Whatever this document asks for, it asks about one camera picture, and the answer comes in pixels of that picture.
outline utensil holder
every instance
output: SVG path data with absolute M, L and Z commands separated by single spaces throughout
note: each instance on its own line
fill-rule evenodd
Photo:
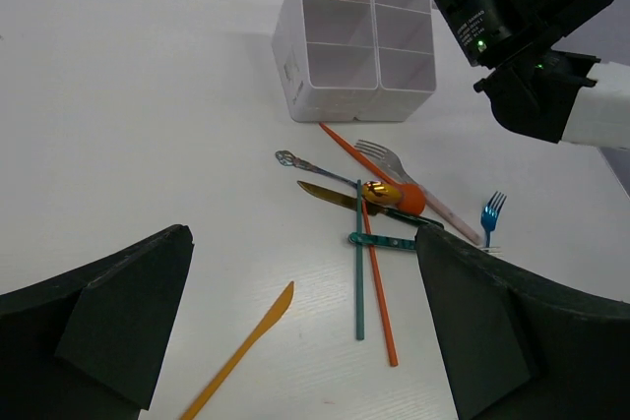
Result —
M 298 122 L 402 122 L 436 88 L 430 0 L 284 0 L 272 47 Z

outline knife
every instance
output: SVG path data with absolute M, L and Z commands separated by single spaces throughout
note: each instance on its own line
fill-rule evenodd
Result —
M 321 199 L 326 202 L 330 202 L 332 204 L 336 204 L 341 207 L 345 207 L 346 209 L 356 210 L 356 198 L 347 196 L 346 194 L 341 194 L 339 192 L 332 191 L 330 189 L 326 189 L 325 187 L 316 186 L 315 184 L 311 184 L 304 181 L 297 181 L 299 187 L 308 192 L 311 196 L 315 196 L 318 199 Z M 377 213 L 383 213 L 384 215 L 389 216 L 398 221 L 402 221 L 404 223 L 408 223 L 413 226 L 421 226 L 421 225 L 437 225 L 440 228 L 444 228 L 444 225 L 436 220 L 431 220 L 430 218 L 424 218 L 422 216 L 414 215 L 413 213 L 407 213 L 405 211 L 400 211 L 396 209 L 390 209 L 388 207 L 377 206 L 376 204 L 372 204 L 370 202 L 365 202 L 367 205 L 367 213 L 369 215 L 376 215 Z

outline gold knife blade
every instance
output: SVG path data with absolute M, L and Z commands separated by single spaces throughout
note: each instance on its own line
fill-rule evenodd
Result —
M 335 192 L 330 189 L 326 189 L 325 187 L 316 186 L 315 184 L 311 184 L 309 182 L 297 181 L 297 184 L 299 184 L 299 187 L 304 189 L 311 196 L 315 196 L 323 201 L 345 207 L 346 209 L 356 210 L 355 197 L 347 196 L 346 194 Z M 385 211 L 384 207 L 377 206 L 376 204 L 372 204 L 370 202 L 366 202 L 366 204 L 367 213 L 369 215 L 376 215 L 377 213 L 382 213 Z

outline teal spoon handle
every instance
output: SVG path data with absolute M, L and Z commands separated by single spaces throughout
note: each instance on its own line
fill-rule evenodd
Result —
M 367 235 L 365 233 L 354 232 L 350 234 L 348 240 L 355 245 L 368 245 L 403 251 L 415 251 L 415 242 L 413 240 L 390 238 L 389 236 Z
M 361 181 L 356 181 L 356 232 L 361 234 L 363 231 L 363 200 L 361 199 Z M 354 297 L 356 309 L 356 339 L 362 341 L 365 339 L 365 306 L 363 297 L 363 245 L 356 245 L 356 259 L 354 273 Z
M 406 211 L 385 208 L 385 211 L 383 213 L 389 216 L 390 218 L 393 218 L 398 221 L 402 221 L 404 223 L 408 223 L 413 226 L 422 226 L 422 225 L 429 224 L 429 225 L 436 225 L 444 229 L 444 225 L 437 220 L 424 218 L 423 216 L 417 216 L 417 215 L 414 215 L 413 213 L 407 213 Z

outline silver fork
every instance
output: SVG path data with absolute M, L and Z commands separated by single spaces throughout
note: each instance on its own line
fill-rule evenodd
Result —
M 507 196 L 502 192 L 495 192 L 492 199 L 483 208 L 481 212 L 481 226 L 485 230 L 485 246 L 490 246 L 490 233 L 496 230 L 496 222 L 499 219 L 499 213 L 503 209 L 503 205 L 507 200 Z
M 437 197 L 431 194 L 424 186 L 415 182 L 411 176 L 405 172 L 401 159 L 393 151 L 376 143 L 366 142 L 365 140 L 359 140 L 356 142 L 354 147 L 369 157 L 379 169 L 388 175 L 391 175 L 394 179 L 398 178 L 399 182 L 404 184 L 415 184 L 424 193 L 426 203 L 429 205 L 430 209 L 448 221 L 475 245 L 479 246 L 483 243 L 481 235 L 474 231 L 467 223 L 456 216 L 452 210 L 446 207 Z

